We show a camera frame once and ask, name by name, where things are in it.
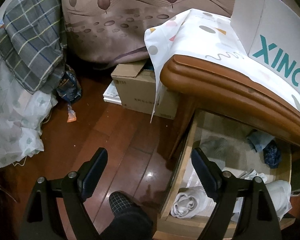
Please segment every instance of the dark pants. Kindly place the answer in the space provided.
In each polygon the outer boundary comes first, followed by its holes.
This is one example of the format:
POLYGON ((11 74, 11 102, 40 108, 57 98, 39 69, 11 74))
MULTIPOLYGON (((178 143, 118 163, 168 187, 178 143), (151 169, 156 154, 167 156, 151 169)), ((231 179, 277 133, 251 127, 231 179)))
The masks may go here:
POLYGON ((130 207, 114 217, 101 233, 103 240, 150 240, 153 223, 138 207, 130 207))

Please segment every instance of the plaid cloth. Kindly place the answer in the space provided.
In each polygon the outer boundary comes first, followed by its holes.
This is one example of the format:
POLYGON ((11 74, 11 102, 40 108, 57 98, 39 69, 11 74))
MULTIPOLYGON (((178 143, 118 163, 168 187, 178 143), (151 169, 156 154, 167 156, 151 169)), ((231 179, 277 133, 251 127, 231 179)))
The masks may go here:
POLYGON ((64 74, 66 47, 61 0, 12 0, 0 29, 0 54, 31 94, 51 93, 64 74))
POLYGON ((118 215, 122 210, 129 207, 138 207, 120 191, 112 192, 109 196, 109 204, 114 216, 118 215))

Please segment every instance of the squiggly line pattern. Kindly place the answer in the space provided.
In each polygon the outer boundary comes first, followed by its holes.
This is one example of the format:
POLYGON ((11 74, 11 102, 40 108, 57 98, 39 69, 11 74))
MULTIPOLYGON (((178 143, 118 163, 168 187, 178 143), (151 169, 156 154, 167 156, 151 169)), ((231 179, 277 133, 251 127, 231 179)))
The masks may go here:
POLYGON ((231 54, 231 55, 234 56, 235 58, 239 58, 239 56, 240 56, 242 59, 244 59, 244 57, 243 57, 242 55, 240 55, 239 53, 236 53, 236 52, 234 52, 233 54, 232 54, 231 52, 226 52, 226 54, 227 54, 227 56, 226 56, 226 55, 223 55, 222 53, 218 53, 218 57, 219 57, 219 58, 215 58, 215 57, 213 57, 213 56, 206 55, 205 58, 207 58, 207 57, 212 57, 212 58, 214 58, 214 59, 216 59, 216 60, 221 60, 221 56, 220 56, 220 55, 225 56, 225 57, 229 57, 229 58, 230 58, 230 57, 231 57, 230 54, 231 54))

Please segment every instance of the open drawer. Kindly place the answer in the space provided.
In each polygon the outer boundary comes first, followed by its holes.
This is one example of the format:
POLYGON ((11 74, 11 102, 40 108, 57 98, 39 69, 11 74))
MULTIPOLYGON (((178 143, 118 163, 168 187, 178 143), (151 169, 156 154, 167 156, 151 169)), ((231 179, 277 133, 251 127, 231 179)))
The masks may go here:
MULTIPOLYGON (((246 135, 252 129, 248 125, 225 117, 200 110, 196 111, 183 153, 180 157, 180 162, 171 182, 171 188, 167 194, 163 208, 160 214, 158 214, 157 231, 154 234, 154 239, 195 240, 199 237, 209 220, 207 216, 196 215, 190 219, 178 219, 170 215, 171 207, 179 189, 187 185, 191 151, 193 148, 199 147, 200 142, 204 138, 211 136, 227 139, 230 147, 226 157, 226 169, 229 168, 228 170, 235 176, 239 176, 242 173, 241 170, 255 169, 258 173, 264 173, 267 176, 267 182, 279 179, 290 182, 291 151, 289 143, 276 139, 282 153, 282 161, 277 169, 270 169, 263 163, 262 154, 250 150, 246 142, 246 135)), ((294 218, 283 218, 280 222, 281 229, 293 224, 294 220, 294 218)), ((231 238, 235 228, 236 222, 230 221, 225 238, 231 238)))

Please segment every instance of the curved wooden table edge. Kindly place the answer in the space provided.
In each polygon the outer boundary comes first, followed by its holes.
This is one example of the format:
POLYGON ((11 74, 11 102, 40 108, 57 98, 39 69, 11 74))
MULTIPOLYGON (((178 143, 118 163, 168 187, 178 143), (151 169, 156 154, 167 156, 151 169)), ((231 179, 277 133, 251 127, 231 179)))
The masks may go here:
POLYGON ((164 65, 160 80, 170 90, 197 98, 198 106, 207 112, 233 118, 300 146, 300 112, 242 73, 174 55, 164 65))

